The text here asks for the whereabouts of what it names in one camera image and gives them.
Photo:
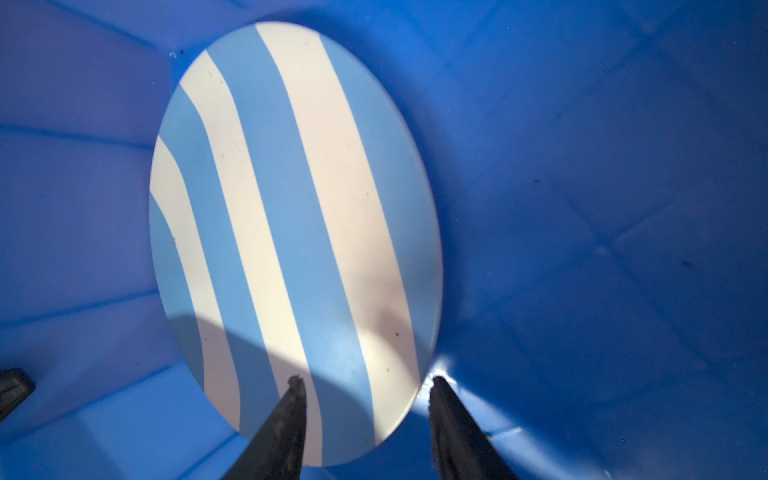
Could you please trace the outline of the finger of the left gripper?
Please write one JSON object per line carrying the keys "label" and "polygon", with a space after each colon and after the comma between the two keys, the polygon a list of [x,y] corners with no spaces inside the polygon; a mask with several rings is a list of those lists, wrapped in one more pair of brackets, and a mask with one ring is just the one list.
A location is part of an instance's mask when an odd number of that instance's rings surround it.
{"label": "finger of the left gripper", "polygon": [[36,389],[35,382],[19,368],[0,374],[0,421],[7,418]]}

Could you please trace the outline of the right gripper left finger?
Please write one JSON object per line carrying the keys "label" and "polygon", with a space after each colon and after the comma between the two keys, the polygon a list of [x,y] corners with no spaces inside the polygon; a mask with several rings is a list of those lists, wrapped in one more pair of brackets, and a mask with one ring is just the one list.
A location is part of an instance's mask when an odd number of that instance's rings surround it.
{"label": "right gripper left finger", "polygon": [[307,431],[304,381],[294,375],[288,390],[222,480],[298,480]]}

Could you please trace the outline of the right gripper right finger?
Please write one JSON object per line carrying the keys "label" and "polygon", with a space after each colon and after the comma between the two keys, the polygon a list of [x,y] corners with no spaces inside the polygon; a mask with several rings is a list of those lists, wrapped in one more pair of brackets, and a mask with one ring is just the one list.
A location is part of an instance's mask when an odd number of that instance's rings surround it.
{"label": "right gripper right finger", "polygon": [[432,455],[442,480],[518,480],[442,376],[432,378],[429,423]]}

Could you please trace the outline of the blue white striped plate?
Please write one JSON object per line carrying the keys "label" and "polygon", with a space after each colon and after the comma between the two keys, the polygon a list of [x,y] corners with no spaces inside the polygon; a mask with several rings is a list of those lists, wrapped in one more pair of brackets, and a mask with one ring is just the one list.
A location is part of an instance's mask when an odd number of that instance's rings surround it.
{"label": "blue white striped plate", "polygon": [[304,381],[304,462],[356,460],[407,416],[432,362],[443,261],[410,130],[372,72],[304,26],[215,41],[155,143],[160,299],[200,389],[253,438]]}

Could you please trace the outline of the blue plastic bin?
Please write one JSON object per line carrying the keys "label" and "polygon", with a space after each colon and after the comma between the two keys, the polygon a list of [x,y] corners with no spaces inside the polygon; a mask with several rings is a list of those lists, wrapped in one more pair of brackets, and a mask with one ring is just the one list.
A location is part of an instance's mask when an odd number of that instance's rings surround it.
{"label": "blue plastic bin", "polygon": [[767,475],[763,1],[5,1],[5,479],[218,479],[154,278],[174,87],[260,20],[388,90],[443,245],[433,373],[522,479]]}

